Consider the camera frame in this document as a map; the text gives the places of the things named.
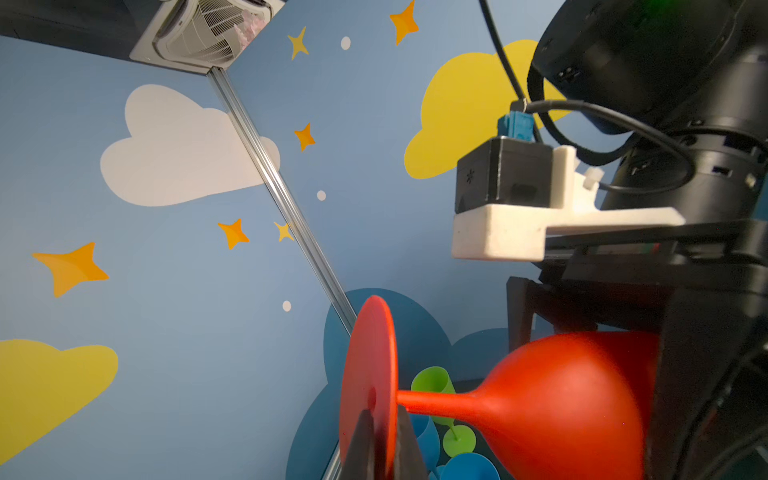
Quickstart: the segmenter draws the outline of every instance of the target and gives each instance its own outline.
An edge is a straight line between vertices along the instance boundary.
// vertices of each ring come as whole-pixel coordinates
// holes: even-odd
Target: ceiling
[[[0,0],[0,35],[128,60],[160,0]]]

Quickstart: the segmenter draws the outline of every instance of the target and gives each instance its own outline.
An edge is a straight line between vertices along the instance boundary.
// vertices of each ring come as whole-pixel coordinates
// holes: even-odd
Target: blue connector
[[[498,136],[515,140],[533,141],[533,115],[521,111],[511,111],[498,119]]]

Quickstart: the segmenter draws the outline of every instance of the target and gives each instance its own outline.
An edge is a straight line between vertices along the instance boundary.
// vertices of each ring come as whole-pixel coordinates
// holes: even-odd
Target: white cloud decal
[[[162,207],[264,183],[227,114],[171,88],[134,90],[125,122],[131,137],[107,147],[101,174],[127,202]],[[261,141],[280,169],[277,145]]]

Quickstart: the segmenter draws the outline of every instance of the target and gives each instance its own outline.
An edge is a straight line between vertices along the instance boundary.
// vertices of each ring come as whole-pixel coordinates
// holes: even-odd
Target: blue plastic cup
[[[434,472],[430,472],[429,480],[440,480],[440,475],[442,475],[443,470],[445,470],[445,465],[440,465],[438,468],[435,469]]]
[[[499,480],[490,460],[479,453],[462,453],[445,464],[440,480]]]
[[[416,441],[419,443],[419,450],[422,452],[424,465],[427,470],[434,472],[437,461],[440,459],[440,437],[435,423],[430,416],[411,414],[411,424],[416,434]]]

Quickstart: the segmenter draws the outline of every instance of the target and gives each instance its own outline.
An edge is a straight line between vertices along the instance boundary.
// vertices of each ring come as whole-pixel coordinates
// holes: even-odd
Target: black cable
[[[531,68],[528,70],[528,94],[531,95],[531,101],[544,100],[544,77],[541,76],[541,74],[534,68],[533,65],[531,65]],[[542,124],[544,124],[544,127],[556,142],[558,142],[560,145],[570,145],[575,147],[578,159],[587,165],[591,165],[592,167],[602,167],[603,165],[608,165],[609,163],[616,161],[616,159],[623,157],[629,150],[632,149],[632,147],[634,147],[634,145],[637,143],[637,140],[639,140],[638,136],[634,134],[629,137],[623,145],[614,151],[592,151],[586,147],[582,147],[581,145],[571,141],[570,138],[566,137],[554,124],[554,121],[552,120],[552,117],[549,116],[549,113],[541,112],[538,117],[541,119]]]
[[[566,110],[566,111],[580,111],[594,115],[595,117],[602,118],[610,121],[619,127],[624,127],[628,130],[632,130],[635,134],[649,140],[663,150],[672,154],[678,160],[682,160],[687,166],[687,172],[685,177],[679,181],[664,187],[657,188],[645,188],[645,187],[622,187],[619,185],[609,185],[600,183],[600,189],[609,192],[616,192],[619,194],[633,194],[633,195],[648,195],[648,194],[662,194],[671,190],[676,190],[683,185],[687,184],[696,175],[696,162],[691,154],[690,150],[682,144],[676,142],[672,137],[659,131],[648,124],[645,124],[639,120],[636,120],[629,115],[619,113],[611,110],[610,108],[601,107],[600,105],[590,104],[581,100],[540,100],[533,101],[526,105],[525,112],[529,114],[546,113],[552,110]]]
[[[512,84],[512,89],[518,96],[518,100],[523,100],[525,99],[525,92],[523,92],[523,87],[520,85],[518,78],[515,76],[515,72],[512,70],[512,66],[509,63],[509,58],[507,58],[507,54],[504,52],[504,45],[502,45],[502,40],[498,37],[498,31],[496,31],[496,25],[493,22],[491,9],[488,7],[488,1],[479,1],[480,9],[482,10],[482,16],[485,19],[485,25],[488,27],[488,33],[491,35],[491,41],[493,42],[493,46],[496,49],[496,53],[498,54],[498,59],[502,61],[504,71],[507,72],[507,77],[509,77],[509,82]],[[533,137],[537,143],[544,143],[544,140],[541,139],[541,133],[538,131],[538,127],[536,127],[535,124],[533,126]]]

